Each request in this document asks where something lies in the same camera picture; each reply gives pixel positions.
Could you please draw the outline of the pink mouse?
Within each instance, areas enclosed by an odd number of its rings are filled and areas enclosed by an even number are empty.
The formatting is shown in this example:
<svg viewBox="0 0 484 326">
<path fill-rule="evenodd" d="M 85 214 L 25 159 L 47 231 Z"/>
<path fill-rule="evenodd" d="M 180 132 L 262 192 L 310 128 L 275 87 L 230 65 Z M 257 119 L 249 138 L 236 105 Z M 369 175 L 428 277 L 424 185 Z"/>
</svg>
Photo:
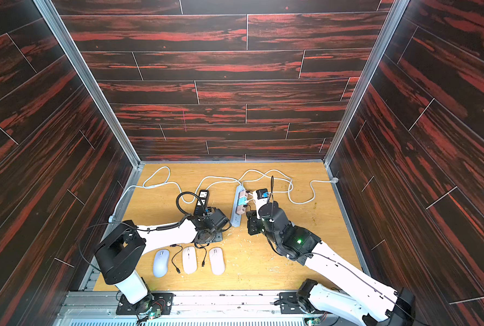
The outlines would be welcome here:
<svg viewBox="0 0 484 326">
<path fill-rule="evenodd" d="M 226 270 L 224 262 L 224 253 L 222 248 L 214 247 L 209 251 L 209 261 L 211 264 L 211 271 L 214 275 L 220 276 Z"/>
<path fill-rule="evenodd" d="M 182 264 L 186 274 L 192 274 L 197 271 L 197 252 L 195 247 L 186 247 L 182 251 Z"/>
</svg>

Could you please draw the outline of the white mouse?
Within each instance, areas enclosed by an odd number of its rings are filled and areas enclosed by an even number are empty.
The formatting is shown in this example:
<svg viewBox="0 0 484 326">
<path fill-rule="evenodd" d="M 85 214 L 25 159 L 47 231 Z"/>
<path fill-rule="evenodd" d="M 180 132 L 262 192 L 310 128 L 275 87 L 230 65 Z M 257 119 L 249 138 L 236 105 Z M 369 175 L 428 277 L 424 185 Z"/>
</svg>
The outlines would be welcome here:
<svg viewBox="0 0 484 326">
<path fill-rule="evenodd" d="M 170 252 L 168 249 L 161 249 L 155 253 L 153 263 L 153 275 L 156 278 L 162 278 L 168 273 L 169 256 Z"/>
</svg>

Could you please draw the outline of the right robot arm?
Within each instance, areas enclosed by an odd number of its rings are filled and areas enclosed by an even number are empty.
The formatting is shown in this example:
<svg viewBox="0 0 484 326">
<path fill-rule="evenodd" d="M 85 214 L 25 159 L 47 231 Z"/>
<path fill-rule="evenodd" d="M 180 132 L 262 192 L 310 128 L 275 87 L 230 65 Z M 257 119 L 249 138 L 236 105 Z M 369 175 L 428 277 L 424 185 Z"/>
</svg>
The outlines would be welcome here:
<svg viewBox="0 0 484 326">
<path fill-rule="evenodd" d="M 339 289 L 307 279 L 293 303 L 307 314 L 329 312 L 356 325 L 413 325 L 414 294 L 396 290 L 341 258 L 320 237 L 294 225 L 277 202 L 246 214 L 250 235 L 263 234 L 280 256 L 317 272 Z"/>
</svg>

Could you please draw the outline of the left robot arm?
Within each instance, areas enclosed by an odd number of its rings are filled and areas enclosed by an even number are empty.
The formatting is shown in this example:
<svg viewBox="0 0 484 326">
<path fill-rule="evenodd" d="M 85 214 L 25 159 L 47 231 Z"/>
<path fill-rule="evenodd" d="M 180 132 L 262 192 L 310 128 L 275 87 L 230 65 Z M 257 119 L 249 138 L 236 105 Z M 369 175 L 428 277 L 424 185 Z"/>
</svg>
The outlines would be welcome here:
<svg viewBox="0 0 484 326">
<path fill-rule="evenodd" d="M 188 213 L 174 224 L 137 226 L 127 220 L 98 244 L 95 258 L 106 284 L 116 286 L 128 303 L 137 304 L 149 296 L 136 272 L 142 255 L 170 245 L 210 243 L 228 222 L 225 214 L 215 208 L 203 216 Z"/>
</svg>

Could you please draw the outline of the white power strip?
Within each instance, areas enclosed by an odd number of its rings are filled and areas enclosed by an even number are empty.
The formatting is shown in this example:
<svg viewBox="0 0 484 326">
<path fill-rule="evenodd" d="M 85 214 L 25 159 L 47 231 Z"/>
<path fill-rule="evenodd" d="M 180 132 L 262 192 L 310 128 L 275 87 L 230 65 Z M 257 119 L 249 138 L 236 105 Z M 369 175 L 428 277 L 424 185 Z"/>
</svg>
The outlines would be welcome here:
<svg viewBox="0 0 484 326">
<path fill-rule="evenodd" d="M 231 225 L 239 227 L 241 225 L 242 215 L 245 213 L 245 205 L 247 204 L 247 191 L 242 185 L 236 187 L 235 200 L 232 208 Z"/>
</svg>

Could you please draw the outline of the black power strip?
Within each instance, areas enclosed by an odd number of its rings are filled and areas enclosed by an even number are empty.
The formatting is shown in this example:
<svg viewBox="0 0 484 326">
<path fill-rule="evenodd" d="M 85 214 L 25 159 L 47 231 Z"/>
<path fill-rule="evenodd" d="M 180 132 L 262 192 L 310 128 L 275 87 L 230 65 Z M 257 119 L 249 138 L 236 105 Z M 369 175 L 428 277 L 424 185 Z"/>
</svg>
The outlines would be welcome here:
<svg viewBox="0 0 484 326">
<path fill-rule="evenodd" d="M 197 216 L 204 216 L 208 213 L 208 204 L 209 200 L 209 191 L 208 190 L 201 190 L 198 193 L 198 200 L 194 209 L 194 214 Z"/>
</svg>

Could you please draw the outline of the teal adapter on white strip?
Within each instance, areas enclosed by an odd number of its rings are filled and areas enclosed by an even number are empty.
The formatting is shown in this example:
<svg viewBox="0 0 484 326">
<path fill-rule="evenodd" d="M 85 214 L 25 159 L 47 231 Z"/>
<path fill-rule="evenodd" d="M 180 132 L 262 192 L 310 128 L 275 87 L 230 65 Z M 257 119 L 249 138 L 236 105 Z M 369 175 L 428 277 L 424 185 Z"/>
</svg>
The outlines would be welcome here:
<svg viewBox="0 0 484 326">
<path fill-rule="evenodd" d="M 248 199 L 246 196 L 242 196 L 239 198 L 239 201 L 238 201 L 238 206 L 240 205 L 247 205 L 248 203 Z"/>
</svg>

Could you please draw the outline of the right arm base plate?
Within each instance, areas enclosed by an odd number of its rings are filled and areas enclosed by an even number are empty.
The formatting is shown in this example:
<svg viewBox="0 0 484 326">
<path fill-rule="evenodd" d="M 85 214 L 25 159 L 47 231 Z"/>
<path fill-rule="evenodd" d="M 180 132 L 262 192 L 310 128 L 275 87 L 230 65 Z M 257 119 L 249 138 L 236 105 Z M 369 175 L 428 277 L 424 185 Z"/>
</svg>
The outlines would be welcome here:
<svg viewBox="0 0 484 326">
<path fill-rule="evenodd" d="M 316 301 L 314 296 L 305 293 L 298 294 L 296 291 L 280 292 L 278 299 L 273 302 L 278 306 L 282 315 L 322 315 L 331 314 L 330 311 L 322 310 L 321 302 Z"/>
</svg>

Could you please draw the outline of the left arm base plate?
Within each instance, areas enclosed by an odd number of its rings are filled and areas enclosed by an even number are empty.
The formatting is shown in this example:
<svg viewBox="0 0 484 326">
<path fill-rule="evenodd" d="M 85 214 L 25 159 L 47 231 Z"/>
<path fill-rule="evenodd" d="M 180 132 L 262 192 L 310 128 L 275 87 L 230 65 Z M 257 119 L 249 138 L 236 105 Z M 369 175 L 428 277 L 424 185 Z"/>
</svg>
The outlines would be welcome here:
<svg viewBox="0 0 484 326">
<path fill-rule="evenodd" d="M 151 292 L 138 303 L 130 303 L 124 294 L 118 303 L 116 315 L 157 318 L 171 313 L 174 293 Z"/>
</svg>

